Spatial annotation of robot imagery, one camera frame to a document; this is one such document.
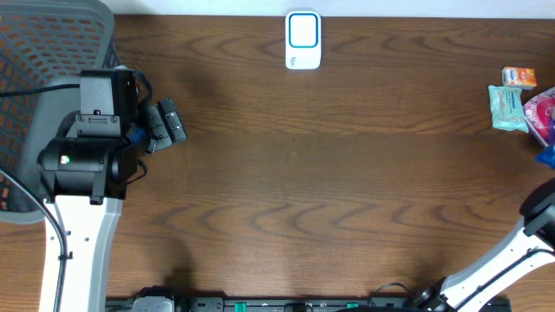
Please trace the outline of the blue Oreo cookie packet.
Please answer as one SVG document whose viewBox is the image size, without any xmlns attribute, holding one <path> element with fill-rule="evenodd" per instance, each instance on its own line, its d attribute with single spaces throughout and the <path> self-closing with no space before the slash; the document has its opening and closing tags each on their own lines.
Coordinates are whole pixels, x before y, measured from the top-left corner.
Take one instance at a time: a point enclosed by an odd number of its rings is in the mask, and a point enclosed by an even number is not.
<svg viewBox="0 0 555 312">
<path fill-rule="evenodd" d="M 539 163 L 549 166 L 551 169 L 555 169 L 555 146 L 549 145 L 545 147 L 540 154 L 535 158 Z"/>
</svg>

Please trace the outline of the teal wet wipes packet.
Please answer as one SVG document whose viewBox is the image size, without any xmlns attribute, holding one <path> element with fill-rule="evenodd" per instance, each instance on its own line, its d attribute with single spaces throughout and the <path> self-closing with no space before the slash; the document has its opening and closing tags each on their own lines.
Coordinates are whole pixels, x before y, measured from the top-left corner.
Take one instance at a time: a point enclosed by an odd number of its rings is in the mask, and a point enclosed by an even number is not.
<svg viewBox="0 0 555 312">
<path fill-rule="evenodd" d="M 512 87 L 488 87 L 492 126 L 507 132 L 528 132 L 521 102 L 521 89 Z"/>
</svg>

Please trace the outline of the red purple snack packet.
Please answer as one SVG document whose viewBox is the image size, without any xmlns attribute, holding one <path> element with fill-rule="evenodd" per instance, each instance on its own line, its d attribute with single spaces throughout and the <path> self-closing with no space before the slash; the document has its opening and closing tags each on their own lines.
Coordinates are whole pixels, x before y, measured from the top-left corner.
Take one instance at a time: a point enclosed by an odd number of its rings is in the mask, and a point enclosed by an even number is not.
<svg viewBox="0 0 555 312">
<path fill-rule="evenodd" d="M 554 143 L 554 88 L 535 95 L 524 105 L 525 121 L 541 146 Z"/>
</svg>

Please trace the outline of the small orange box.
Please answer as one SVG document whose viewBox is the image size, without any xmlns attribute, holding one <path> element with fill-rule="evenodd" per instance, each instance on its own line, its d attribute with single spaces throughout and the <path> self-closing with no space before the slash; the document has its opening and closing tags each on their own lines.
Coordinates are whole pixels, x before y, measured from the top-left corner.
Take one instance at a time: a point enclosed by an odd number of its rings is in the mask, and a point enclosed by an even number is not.
<svg viewBox="0 0 555 312">
<path fill-rule="evenodd" d="M 505 87 L 532 90 L 537 86 L 535 71 L 532 68 L 504 67 L 501 75 Z"/>
</svg>

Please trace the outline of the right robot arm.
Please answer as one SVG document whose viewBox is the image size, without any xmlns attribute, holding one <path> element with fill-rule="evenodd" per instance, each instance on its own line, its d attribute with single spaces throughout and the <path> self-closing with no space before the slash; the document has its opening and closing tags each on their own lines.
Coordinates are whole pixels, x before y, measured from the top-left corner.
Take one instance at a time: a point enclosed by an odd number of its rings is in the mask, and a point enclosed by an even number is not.
<svg viewBox="0 0 555 312">
<path fill-rule="evenodd" d="M 478 311 L 521 277 L 554 262 L 554 181 L 520 206 L 511 232 L 476 262 L 424 290 L 411 306 L 424 311 Z"/>
</svg>

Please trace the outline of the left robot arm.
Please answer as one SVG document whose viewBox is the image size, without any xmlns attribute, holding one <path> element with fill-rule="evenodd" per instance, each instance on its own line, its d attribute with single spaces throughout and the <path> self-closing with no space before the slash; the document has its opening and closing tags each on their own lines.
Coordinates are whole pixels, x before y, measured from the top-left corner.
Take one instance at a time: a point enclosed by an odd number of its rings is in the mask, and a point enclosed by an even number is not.
<svg viewBox="0 0 555 312">
<path fill-rule="evenodd" d="M 76 135 L 56 137 L 40 152 L 46 224 L 41 311 L 100 311 L 110 252 L 127 186 L 140 157 L 186 139 L 171 99 L 113 105 L 106 113 L 82 102 Z"/>
</svg>

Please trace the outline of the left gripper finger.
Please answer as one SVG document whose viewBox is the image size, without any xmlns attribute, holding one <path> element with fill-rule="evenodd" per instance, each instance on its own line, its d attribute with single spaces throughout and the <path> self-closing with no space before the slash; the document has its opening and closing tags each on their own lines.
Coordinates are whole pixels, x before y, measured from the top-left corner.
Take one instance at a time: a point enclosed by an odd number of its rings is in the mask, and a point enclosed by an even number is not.
<svg viewBox="0 0 555 312">
<path fill-rule="evenodd" d="M 180 115 L 170 98 L 158 102 L 160 125 L 158 130 L 159 142 L 162 146 L 171 146 L 186 140 L 186 129 Z"/>
<path fill-rule="evenodd" d="M 147 123 L 150 132 L 148 152 L 158 152 L 172 145 L 162 114 L 157 106 L 148 106 L 146 110 Z"/>
</svg>

